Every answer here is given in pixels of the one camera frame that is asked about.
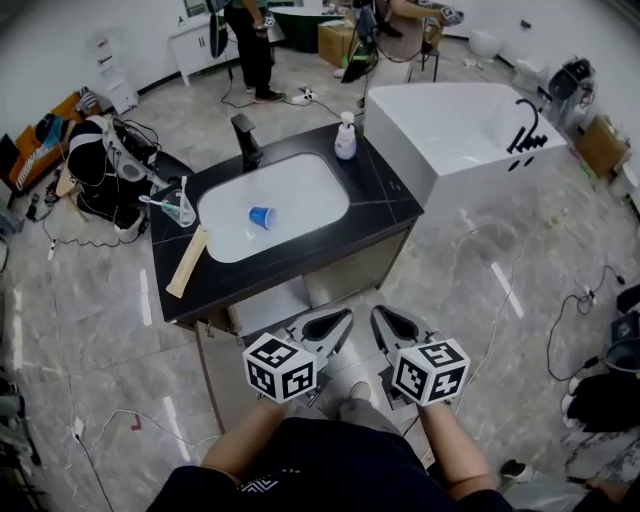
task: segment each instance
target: white sink basin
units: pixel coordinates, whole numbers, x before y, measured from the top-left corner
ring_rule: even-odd
[[[249,220],[254,206],[276,209],[272,229]],[[233,263],[331,224],[348,208],[349,197],[324,159],[303,153],[212,188],[198,214],[210,233],[211,257]]]
[[[507,152],[520,127],[528,133],[533,125],[520,98],[501,84],[377,87],[364,133],[423,205],[426,222],[444,225],[535,182],[566,146],[540,116],[534,135],[548,137],[544,148]]]

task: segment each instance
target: tub faucet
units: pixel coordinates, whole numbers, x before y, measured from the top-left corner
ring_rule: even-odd
[[[533,126],[529,130],[529,133],[527,133],[527,135],[524,137],[524,139],[522,139],[522,141],[520,141],[520,138],[522,137],[522,135],[524,135],[524,132],[526,131],[526,128],[524,126],[522,128],[520,128],[520,130],[516,134],[515,139],[513,139],[513,142],[507,148],[507,151],[509,153],[513,153],[514,149],[517,149],[518,152],[522,153],[522,151],[524,149],[529,149],[531,147],[537,147],[538,144],[540,144],[540,142],[539,142],[541,140],[540,138],[537,138],[537,137],[535,139],[533,138],[533,134],[535,133],[536,129],[538,128],[538,122],[540,121],[540,114],[538,114],[538,109],[536,108],[536,106],[533,103],[531,103],[529,100],[525,100],[524,98],[521,98],[518,101],[516,101],[516,105],[520,105],[522,103],[526,103],[527,105],[529,105],[531,107],[531,109],[533,110],[533,115],[535,116],[535,119],[533,121]]]
[[[249,121],[249,118],[244,114],[233,116],[231,124],[236,132],[236,138],[242,151],[242,172],[251,172],[258,168],[258,164],[264,155],[256,139],[251,135],[251,130],[256,125]]]

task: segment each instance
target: marble floor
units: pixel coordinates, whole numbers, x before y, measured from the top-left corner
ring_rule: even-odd
[[[484,63],[482,70],[465,67],[464,42],[445,40],[441,52],[440,82],[508,83],[512,76],[499,62]],[[334,112],[357,111],[364,80],[342,86],[317,55],[285,48],[276,49],[276,61],[274,88],[295,95],[296,88],[309,85]],[[431,66],[421,72],[416,62],[412,80],[430,81]],[[249,98],[239,69],[235,75],[228,99],[240,104]],[[191,88],[176,79],[142,96],[127,117],[154,128],[165,151],[201,171],[239,154],[229,123],[237,111],[220,103],[228,87],[224,69],[193,77]],[[242,111],[256,125],[260,144],[336,121],[318,105],[252,105]],[[582,293],[585,285],[596,286],[605,264],[629,284],[637,281],[640,248],[634,213],[606,184],[583,172],[571,153],[541,178],[539,186],[467,212],[447,229],[418,222],[382,289],[348,301],[357,328],[344,350],[375,370],[380,355],[368,345],[367,324],[370,307],[378,303],[419,315],[456,338],[474,368],[491,344],[490,356],[460,405],[461,421],[492,467],[515,457],[561,474],[570,449],[562,443],[568,431],[559,414],[565,386],[546,371],[550,326],[562,298]],[[26,203],[16,208],[24,212]],[[85,223],[65,202],[44,227],[65,240],[117,240],[109,224]],[[27,221],[10,248],[4,275],[9,340],[4,360],[27,400],[43,459],[41,468],[31,468],[34,481],[48,492],[54,510],[108,510],[70,434],[69,427],[79,420],[114,509],[145,510],[169,472],[197,463],[215,439],[201,441],[217,434],[195,337],[162,321],[149,235],[116,248],[59,245],[49,261],[42,223]],[[494,263],[513,283],[520,315],[506,300]],[[150,322],[141,314],[145,282]],[[567,308],[553,343],[556,372],[570,374],[602,351],[619,291],[609,275],[589,316]],[[354,379],[344,362],[334,370],[337,383],[346,386]],[[118,410],[137,411],[157,425]],[[411,417],[396,420],[407,427]],[[419,427],[407,439],[420,457],[426,454]]]

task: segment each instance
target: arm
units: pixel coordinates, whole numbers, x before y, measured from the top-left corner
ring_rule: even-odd
[[[389,0],[389,6],[394,14],[404,18],[414,18],[422,20],[424,18],[433,17],[438,19],[440,11],[437,9],[427,9],[419,5],[412,4],[407,0]]]
[[[279,405],[263,398],[240,425],[224,434],[207,452],[202,467],[229,476],[236,484],[251,467],[287,414],[288,404]]]
[[[418,410],[449,495],[460,501],[476,491],[495,490],[484,454],[460,427],[451,408],[437,403]]]
[[[256,0],[242,0],[242,5],[244,5],[244,8],[251,14],[254,27],[258,27],[264,23],[264,17],[256,5]]]

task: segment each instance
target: cardboard box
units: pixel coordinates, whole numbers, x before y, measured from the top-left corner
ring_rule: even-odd
[[[353,52],[358,44],[358,37],[355,37],[353,45],[351,39],[354,35],[353,27],[345,25],[318,26],[318,54],[327,62],[337,68],[342,67],[343,60],[348,59],[349,47]]]
[[[613,169],[631,156],[631,149],[617,137],[607,116],[593,119],[578,139],[576,150],[598,178],[609,177]]]

